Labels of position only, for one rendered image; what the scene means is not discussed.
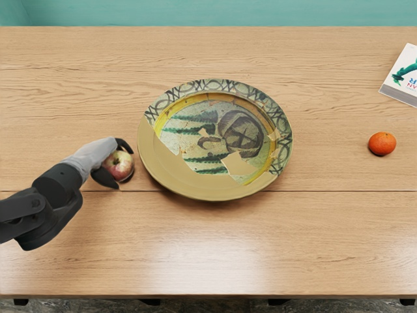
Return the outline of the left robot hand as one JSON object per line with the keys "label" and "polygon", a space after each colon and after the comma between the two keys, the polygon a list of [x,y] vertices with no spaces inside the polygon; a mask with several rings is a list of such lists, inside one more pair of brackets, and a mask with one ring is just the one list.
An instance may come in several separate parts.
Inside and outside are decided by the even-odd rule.
{"label": "left robot hand", "polygon": [[116,150],[122,150],[130,153],[133,157],[133,149],[121,138],[107,137],[87,143],[79,148],[72,155],[60,161],[61,164],[71,166],[81,175],[81,180],[91,177],[98,184],[118,189],[120,183],[128,182],[133,174],[124,181],[116,182],[111,174],[102,166],[103,161]]}

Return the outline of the red green apple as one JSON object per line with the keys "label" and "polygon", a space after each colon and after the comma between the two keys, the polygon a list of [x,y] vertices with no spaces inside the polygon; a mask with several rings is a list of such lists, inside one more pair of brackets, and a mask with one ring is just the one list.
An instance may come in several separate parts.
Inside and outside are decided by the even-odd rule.
{"label": "red green apple", "polygon": [[102,166],[111,174],[116,182],[121,182],[133,174],[134,159],[130,153],[116,150],[103,161]]}

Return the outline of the patterned ceramic plate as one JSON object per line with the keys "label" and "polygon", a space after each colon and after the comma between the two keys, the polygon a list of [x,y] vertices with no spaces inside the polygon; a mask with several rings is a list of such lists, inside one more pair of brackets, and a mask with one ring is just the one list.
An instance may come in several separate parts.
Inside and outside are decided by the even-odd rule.
{"label": "patterned ceramic plate", "polygon": [[160,95],[143,114],[137,147],[148,173],[168,190],[228,201],[255,194],[282,174],[293,131],[261,90],[210,78]]}

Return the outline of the orange tangerine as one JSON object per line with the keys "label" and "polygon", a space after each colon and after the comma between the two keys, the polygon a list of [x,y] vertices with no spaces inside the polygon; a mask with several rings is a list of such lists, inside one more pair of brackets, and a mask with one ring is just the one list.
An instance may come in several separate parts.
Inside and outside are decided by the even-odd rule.
{"label": "orange tangerine", "polygon": [[369,150],[377,156],[385,156],[392,153],[397,145],[394,135],[389,132],[377,132],[368,141]]}

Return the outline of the white paperback book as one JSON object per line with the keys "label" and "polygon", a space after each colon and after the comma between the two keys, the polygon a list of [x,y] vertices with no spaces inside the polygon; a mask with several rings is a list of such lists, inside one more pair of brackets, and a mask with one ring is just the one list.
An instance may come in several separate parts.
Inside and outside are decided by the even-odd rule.
{"label": "white paperback book", "polygon": [[417,45],[405,44],[379,93],[417,108]]}

